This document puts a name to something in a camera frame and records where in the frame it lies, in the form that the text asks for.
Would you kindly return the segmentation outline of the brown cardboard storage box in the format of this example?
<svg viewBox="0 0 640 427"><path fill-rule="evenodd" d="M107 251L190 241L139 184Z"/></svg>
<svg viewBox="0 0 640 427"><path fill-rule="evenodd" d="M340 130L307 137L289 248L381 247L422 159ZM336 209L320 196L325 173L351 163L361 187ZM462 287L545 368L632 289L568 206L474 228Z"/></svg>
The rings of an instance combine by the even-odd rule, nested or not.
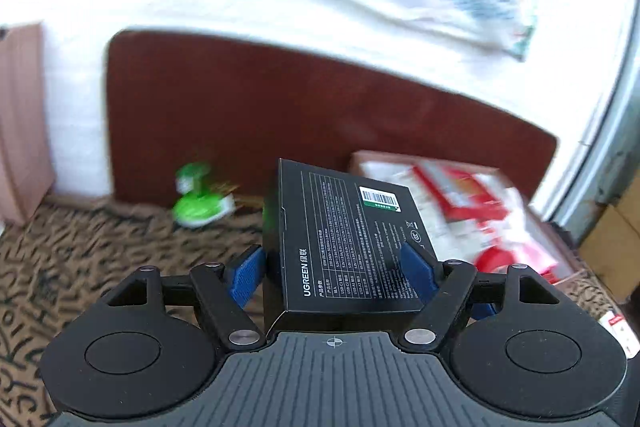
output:
<svg viewBox="0 0 640 427"><path fill-rule="evenodd" d="M462 259L487 273L523 263L574 303L590 287L570 247L497 168L360 150L349 169L408 187L440 260Z"/></svg>

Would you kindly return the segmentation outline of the dark brown wooden headboard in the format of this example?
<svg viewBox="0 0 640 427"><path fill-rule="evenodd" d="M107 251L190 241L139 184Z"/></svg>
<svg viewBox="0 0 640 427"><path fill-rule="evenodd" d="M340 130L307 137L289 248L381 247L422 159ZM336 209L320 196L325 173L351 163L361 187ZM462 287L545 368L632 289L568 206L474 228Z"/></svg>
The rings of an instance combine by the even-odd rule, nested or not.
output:
<svg viewBox="0 0 640 427"><path fill-rule="evenodd" d="M283 46L124 30L106 54L115 197L168 207L175 175L204 161L262 196L280 159L346 170L360 150L495 167L532 197L555 137L480 101Z"/></svg>

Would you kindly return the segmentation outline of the green bottle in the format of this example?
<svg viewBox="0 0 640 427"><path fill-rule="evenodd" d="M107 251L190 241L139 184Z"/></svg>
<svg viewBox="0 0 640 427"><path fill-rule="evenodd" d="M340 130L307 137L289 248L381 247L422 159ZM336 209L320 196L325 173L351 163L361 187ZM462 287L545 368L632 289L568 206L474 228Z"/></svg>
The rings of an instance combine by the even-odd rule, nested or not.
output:
<svg viewBox="0 0 640 427"><path fill-rule="evenodd" d="M197 229L234 213L231 194L214 190L209 183L212 168L206 162L191 162L176 171L176 189L180 195L172 215L180 227Z"/></svg>

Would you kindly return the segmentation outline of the black UGREEN product box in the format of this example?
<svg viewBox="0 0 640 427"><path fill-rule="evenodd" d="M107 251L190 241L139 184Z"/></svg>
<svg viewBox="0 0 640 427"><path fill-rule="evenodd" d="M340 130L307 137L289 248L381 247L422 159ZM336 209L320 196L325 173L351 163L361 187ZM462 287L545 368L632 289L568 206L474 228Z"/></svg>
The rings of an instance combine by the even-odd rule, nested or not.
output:
<svg viewBox="0 0 640 427"><path fill-rule="evenodd" d="M400 267L408 241L435 254L408 187L282 159L264 207L267 332L386 332L422 303Z"/></svg>

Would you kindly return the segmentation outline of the red tape roll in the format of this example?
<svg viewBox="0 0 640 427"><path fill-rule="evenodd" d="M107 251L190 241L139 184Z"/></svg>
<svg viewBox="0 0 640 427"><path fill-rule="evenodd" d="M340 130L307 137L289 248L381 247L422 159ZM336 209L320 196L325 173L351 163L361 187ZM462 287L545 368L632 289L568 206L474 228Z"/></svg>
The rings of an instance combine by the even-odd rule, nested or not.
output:
<svg viewBox="0 0 640 427"><path fill-rule="evenodd" d="M492 246L483 251L474 261L476 269L484 273L504 273L514 265L516 258L512 251Z"/></svg>

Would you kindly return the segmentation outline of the brown letter pattern blanket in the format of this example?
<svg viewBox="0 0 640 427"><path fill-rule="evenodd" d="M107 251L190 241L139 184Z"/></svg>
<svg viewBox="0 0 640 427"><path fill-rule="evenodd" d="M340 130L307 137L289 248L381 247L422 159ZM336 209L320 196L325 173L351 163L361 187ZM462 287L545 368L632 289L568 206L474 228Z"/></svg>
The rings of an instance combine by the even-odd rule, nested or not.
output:
<svg viewBox="0 0 640 427"><path fill-rule="evenodd" d="M1 239L6 426L634 426L639 362L531 269L477 272L438 352L386 332L264 332L224 351L190 271L259 246L244 210L201 231L166 213L45 202Z"/></svg>

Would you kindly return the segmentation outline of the stacked cardboard boxes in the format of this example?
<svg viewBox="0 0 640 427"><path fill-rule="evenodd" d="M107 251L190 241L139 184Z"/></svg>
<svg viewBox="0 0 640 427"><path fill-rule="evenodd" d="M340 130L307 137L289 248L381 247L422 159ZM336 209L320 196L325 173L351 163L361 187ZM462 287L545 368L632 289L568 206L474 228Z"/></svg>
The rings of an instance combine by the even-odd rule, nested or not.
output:
<svg viewBox="0 0 640 427"><path fill-rule="evenodd" d="M639 173L582 242L580 257L618 303L639 287Z"/></svg>

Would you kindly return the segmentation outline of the white red small box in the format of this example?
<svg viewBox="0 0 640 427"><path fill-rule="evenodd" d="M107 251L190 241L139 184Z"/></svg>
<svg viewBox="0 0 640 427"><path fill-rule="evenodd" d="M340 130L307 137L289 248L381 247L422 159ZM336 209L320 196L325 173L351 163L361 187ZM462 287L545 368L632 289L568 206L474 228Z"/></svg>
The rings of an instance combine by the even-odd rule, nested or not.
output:
<svg viewBox="0 0 640 427"><path fill-rule="evenodd" d="M628 324L623 314L608 311L598 320L620 344L628 359L633 359L640 352L639 339Z"/></svg>

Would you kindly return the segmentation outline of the pink paper shopping bag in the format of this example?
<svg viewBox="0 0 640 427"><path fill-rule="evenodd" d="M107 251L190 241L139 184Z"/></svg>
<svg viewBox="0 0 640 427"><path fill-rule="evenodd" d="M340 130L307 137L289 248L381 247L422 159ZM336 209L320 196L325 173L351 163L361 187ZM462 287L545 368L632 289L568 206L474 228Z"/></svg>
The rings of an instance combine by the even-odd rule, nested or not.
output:
<svg viewBox="0 0 640 427"><path fill-rule="evenodd" d="M1 31L1 219L24 225L53 185L44 115L43 30Z"/></svg>

